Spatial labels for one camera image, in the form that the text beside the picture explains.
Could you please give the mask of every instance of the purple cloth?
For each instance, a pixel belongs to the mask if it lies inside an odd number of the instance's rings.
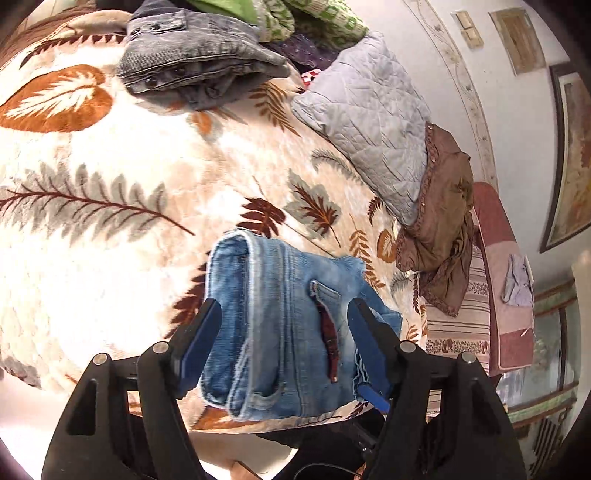
[[[265,46],[293,62],[309,65],[310,70],[326,70],[339,55],[336,51],[316,46],[314,42],[300,32],[294,33],[282,42],[269,42]]]

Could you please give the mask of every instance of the picture frame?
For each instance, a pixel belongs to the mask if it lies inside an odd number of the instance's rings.
[[[550,215],[540,253],[591,226],[591,96],[570,62],[550,67],[558,157]]]

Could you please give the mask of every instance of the wall decoration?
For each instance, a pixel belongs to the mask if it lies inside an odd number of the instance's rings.
[[[524,8],[499,10],[490,15],[516,75],[546,66],[542,46]]]
[[[591,96],[572,64],[550,67],[558,121],[558,163],[540,253],[591,226]]]

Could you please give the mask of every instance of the quilted fabric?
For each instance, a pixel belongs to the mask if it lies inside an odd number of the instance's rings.
[[[430,112],[381,33],[341,52],[291,109],[347,156],[401,223],[414,223]]]

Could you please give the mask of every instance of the bed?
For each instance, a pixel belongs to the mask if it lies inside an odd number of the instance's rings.
[[[292,116],[299,75],[203,112],[175,93],[132,96],[114,75],[124,37],[97,34],[97,18],[87,6],[63,12],[19,33],[0,59],[2,366],[69,395],[94,354],[139,355],[169,338],[203,301],[212,245],[237,226],[361,258],[366,280],[402,313],[401,336],[424,346],[416,275],[394,263],[400,226]],[[141,412],[136,396],[129,404]],[[189,430],[233,433],[369,408],[236,422],[196,390],[179,405]]]

